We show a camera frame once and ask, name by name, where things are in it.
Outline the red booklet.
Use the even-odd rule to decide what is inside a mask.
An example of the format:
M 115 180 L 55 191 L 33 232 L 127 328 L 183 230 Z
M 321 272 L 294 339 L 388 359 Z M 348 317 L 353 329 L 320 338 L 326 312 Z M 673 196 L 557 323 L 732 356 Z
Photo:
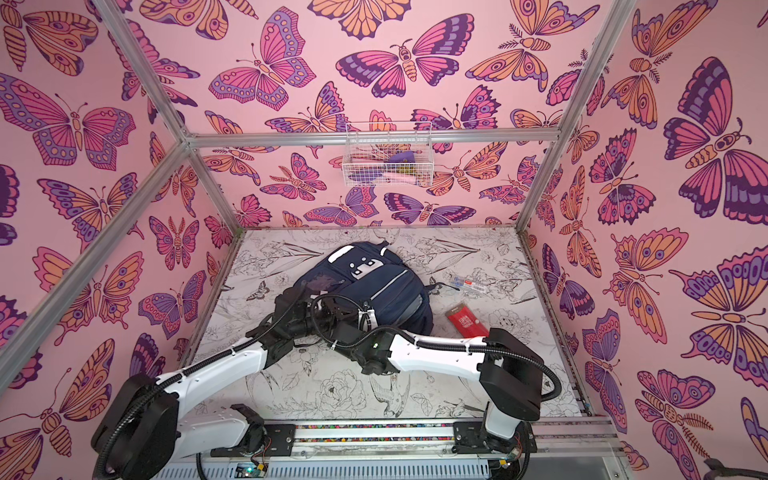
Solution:
M 489 334 L 489 329 L 465 303 L 450 308 L 445 316 L 464 338 L 487 337 Z

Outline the green controller board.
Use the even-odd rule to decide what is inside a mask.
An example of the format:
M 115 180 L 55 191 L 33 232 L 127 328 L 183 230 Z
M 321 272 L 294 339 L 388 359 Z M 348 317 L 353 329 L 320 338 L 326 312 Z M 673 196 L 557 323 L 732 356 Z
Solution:
M 263 479 L 267 474 L 267 466 L 260 462 L 238 463 L 235 468 L 235 479 Z

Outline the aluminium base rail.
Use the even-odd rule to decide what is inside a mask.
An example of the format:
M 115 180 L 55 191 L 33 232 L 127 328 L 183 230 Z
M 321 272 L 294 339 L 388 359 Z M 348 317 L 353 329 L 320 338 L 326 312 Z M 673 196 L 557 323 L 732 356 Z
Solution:
M 612 427 L 595 418 L 546 418 L 512 439 L 479 418 L 264 421 L 255 452 L 217 448 L 169 462 L 151 479 L 235 479 L 238 463 L 263 479 L 629 479 Z

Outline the navy blue student backpack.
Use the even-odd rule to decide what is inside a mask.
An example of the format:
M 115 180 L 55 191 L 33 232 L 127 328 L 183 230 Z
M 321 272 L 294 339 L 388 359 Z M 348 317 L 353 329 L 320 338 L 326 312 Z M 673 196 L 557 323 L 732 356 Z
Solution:
M 379 325 L 418 335 L 433 331 L 431 288 L 389 249 L 386 241 L 341 246 L 295 284 L 318 293 L 332 293 L 345 307 L 368 306 Z

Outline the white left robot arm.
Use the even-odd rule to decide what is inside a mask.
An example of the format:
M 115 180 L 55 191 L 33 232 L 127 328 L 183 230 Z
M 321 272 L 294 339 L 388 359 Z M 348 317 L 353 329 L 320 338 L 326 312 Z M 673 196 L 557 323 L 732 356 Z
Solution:
M 257 451 L 264 420 L 235 404 L 197 419 L 191 410 L 236 381 L 276 364 L 312 335 L 314 291 L 291 287 L 276 299 L 273 317 L 231 347 L 186 368 L 151 377 L 131 376 L 94 433 L 96 479 L 151 479 L 169 462 L 217 448 Z

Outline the clear pen with red cap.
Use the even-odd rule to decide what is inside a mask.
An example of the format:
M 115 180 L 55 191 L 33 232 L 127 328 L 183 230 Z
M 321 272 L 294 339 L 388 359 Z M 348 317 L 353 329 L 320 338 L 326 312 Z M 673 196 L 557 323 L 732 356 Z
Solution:
M 453 276 L 450 285 L 461 292 L 470 292 L 477 295 L 488 295 L 490 292 L 488 285 L 467 277 Z

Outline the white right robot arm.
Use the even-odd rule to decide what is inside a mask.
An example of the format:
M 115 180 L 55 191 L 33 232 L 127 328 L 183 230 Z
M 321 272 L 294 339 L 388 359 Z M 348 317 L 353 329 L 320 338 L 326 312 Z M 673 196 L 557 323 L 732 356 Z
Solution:
M 318 295 L 308 307 L 316 333 L 365 375 L 424 371 L 478 383 L 489 399 L 483 428 L 491 438 L 512 439 L 519 425 L 539 420 L 541 405 L 562 393 L 558 375 L 506 330 L 461 339 L 417 335 L 391 325 L 360 330 L 357 321 L 372 314 L 339 294 Z

